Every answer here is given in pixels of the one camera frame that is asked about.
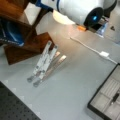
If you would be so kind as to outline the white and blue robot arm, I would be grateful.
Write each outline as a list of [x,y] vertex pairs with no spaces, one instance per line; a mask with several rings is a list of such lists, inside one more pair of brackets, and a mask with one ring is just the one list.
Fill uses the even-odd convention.
[[53,9],[78,25],[97,24],[107,10],[112,11],[117,0],[29,0],[37,7]]

